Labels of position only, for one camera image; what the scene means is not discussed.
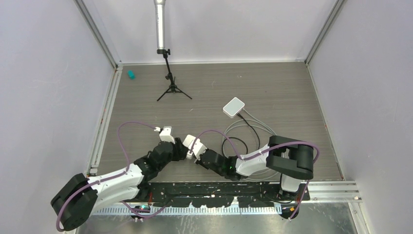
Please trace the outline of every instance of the scratched metal surface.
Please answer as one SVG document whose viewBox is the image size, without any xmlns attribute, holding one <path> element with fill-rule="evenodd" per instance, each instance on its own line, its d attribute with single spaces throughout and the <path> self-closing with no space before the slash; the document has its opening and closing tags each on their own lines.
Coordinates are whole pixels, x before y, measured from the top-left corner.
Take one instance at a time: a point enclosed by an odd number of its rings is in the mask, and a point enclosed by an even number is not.
<svg viewBox="0 0 413 234">
<path fill-rule="evenodd" d="M 156 216 L 133 222 L 130 216 L 91 216 L 78 234 L 356 234 L 347 203 L 303 203 L 292 222 L 277 214 Z"/>
<path fill-rule="evenodd" d="M 128 77 L 129 70 L 134 72 L 134 80 Z M 117 127 L 123 122 L 138 120 L 160 127 L 172 126 L 173 135 L 181 139 L 187 134 L 196 136 L 207 129 L 223 131 L 238 119 L 229 118 L 222 108 L 238 97 L 251 114 L 272 127 L 278 135 L 310 141 L 321 148 L 321 156 L 314 165 L 315 180 L 341 180 L 315 90 L 304 63 L 185 64 L 172 65 L 171 70 L 176 76 L 176 84 L 193 100 L 183 94 L 166 94 L 159 102 L 156 101 L 169 84 L 165 79 L 167 70 L 164 65 L 123 68 L 98 174 L 112 172 L 126 165 L 116 135 Z M 257 131 L 263 146 L 268 142 L 269 134 Z M 121 136 L 131 161 L 144 156 L 159 141 L 151 129 L 143 126 L 125 126 Z M 246 127 L 232 131 L 230 136 L 243 139 L 250 151 L 257 146 L 254 133 Z M 201 137 L 201 141 L 207 147 L 220 151 L 221 136 L 208 133 Z M 243 145 L 237 141 L 235 144 L 244 153 Z M 185 160 L 171 162 L 152 181 L 225 179 L 195 165 L 192 160 Z"/>
</svg>

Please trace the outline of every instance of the teal object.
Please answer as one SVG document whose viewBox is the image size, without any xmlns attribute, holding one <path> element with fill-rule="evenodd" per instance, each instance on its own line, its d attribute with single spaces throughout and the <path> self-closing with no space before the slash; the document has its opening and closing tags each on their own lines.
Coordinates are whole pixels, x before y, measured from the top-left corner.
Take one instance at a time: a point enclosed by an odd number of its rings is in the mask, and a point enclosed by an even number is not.
<svg viewBox="0 0 413 234">
<path fill-rule="evenodd" d="M 128 76 L 131 79 L 135 79 L 135 74 L 133 73 L 133 71 L 128 71 Z"/>
</svg>

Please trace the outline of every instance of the gray wood grain surface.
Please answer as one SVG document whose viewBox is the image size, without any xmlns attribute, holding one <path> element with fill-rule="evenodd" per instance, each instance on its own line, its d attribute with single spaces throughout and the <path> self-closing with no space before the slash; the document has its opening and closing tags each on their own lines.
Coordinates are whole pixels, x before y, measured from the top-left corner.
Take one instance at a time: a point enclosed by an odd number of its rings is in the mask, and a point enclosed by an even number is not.
<svg viewBox="0 0 413 234">
<path fill-rule="evenodd" d="M 134 80 L 128 77 L 128 70 L 134 72 Z M 238 97 L 251 114 L 272 127 L 278 135 L 310 141 L 321 148 L 321 155 L 314 166 L 314 179 L 341 179 L 314 87 L 304 63 L 185 64 L 172 65 L 171 70 L 176 76 L 178 87 L 192 96 L 193 100 L 175 93 L 166 94 L 159 102 L 156 101 L 169 86 L 169 81 L 165 79 L 165 65 L 123 68 L 98 168 L 99 175 L 126 165 L 116 135 L 117 127 L 123 122 L 136 120 L 159 127 L 172 126 L 174 137 L 183 140 L 187 134 L 196 136 L 207 129 L 224 131 L 238 118 L 230 119 L 222 108 L 232 98 Z M 263 146 L 268 142 L 269 134 L 261 130 L 258 133 Z M 243 139 L 250 152 L 257 147 L 255 135 L 247 127 L 240 127 L 229 135 Z M 121 130 L 121 138 L 131 162 L 144 156 L 159 141 L 158 135 L 150 128 L 134 124 Z M 201 141 L 208 148 L 221 151 L 219 134 L 207 133 L 201 137 Z M 243 153 L 244 146 L 235 143 Z M 228 146 L 226 150 L 233 155 Z M 153 181 L 225 179 L 194 164 L 193 160 L 185 160 L 171 162 Z"/>
</svg>

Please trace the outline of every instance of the tripod leg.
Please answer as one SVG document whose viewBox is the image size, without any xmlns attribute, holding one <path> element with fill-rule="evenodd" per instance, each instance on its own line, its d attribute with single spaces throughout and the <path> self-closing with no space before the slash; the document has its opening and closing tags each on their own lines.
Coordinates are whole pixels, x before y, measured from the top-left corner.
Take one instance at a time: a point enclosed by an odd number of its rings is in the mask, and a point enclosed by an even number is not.
<svg viewBox="0 0 413 234">
<path fill-rule="evenodd" d="M 156 101 L 159 101 L 165 94 L 169 92 L 169 90 L 170 90 L 170 87 Z"/>
<path fill-rule="evenodd" d="M 189 99 L 192 99 L 188 94 L 186 94 L 184 91 L 180 90 L 178 87 L 176 87 L 176 89 L 180 92 L 185 94 L 185 96 L 187 96 Z"/>
</svg>

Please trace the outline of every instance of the gray cable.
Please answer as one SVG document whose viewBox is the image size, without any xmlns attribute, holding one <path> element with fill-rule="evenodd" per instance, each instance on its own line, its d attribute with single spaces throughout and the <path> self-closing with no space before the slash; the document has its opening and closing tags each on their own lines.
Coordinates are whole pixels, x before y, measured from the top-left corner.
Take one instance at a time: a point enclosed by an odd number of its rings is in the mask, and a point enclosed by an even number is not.
<svg viewBox="0 0 413 234">
<path fill-rule="evenodd" d="M 246 109 L 243 109 L 243 110 L 244 110 L 249 116 L 251 116 L 251 117 L 253 118 L 253 119 L 245 119 L 245 120 L 258 123 L 258 124 L 262 125 L 264 128 L 263 128 L 263 127 L 260 127 L 260 126 L 256 126 L 256 125 L 252 125 L 252 127 L 254 127 L 254 128 L 259 128 L 259 129 L 261 129 L 261 130 L 264 130 L 264 131 L 270 133 L 271 135 L 277 135 L 277 134 L 275 133 L 275 131 L 274 131 L 272 128 L 270 128 L 268 125 L 266 125 L 265 123 L 263 123 L 263 122 L 260 121 L 259 119 L 257 119 L 257 118 L 255 118 L 254 116 L 252 116 Z M 234 129 L 234 128 L 243 127 L 243 126 L 248 126 L 247 124 L 239 124 L 239 125 L 234 126 L 235 124 L 237 124 L 237 123 L 239 123 L 239 122 L 243 122 L 243 121 L 244 121 L 244 120 L 241 119 L 241 120 L 237 120 L 237 121 L 233 122 L 231 125 L 229 125 L 229 126 L 226 128 L 224 134 L 227 134 L 229 131 L 231 131 L 231 130 Z M 270 170 L 271 170 L 271 169 L 263 170 L 263 171 L 260 172 L 260 173 L 254 174 L 254 176 L 259 176 L 259 175 L 265 174 L 265 173 L 267 173 L 267 172 L 270 171 Z M 265 178 L 246 178 L 245 180 L 247 180 L 247 181 L 253 181 L 253 182 L 263 181 L 263 180 L 267 180 L 267 179 L 270 179 L 270 178 L 274 177 L 274 176 L 275 176 L 276 174 L 278 174 L 278 173 L 279 173 L 279 172 L 275 172 L 274 174 L 272 174 L 272 175 L 270 175 L 270 176 L 268 176 L 268 177 L 265 177 Z"/>
</svg>

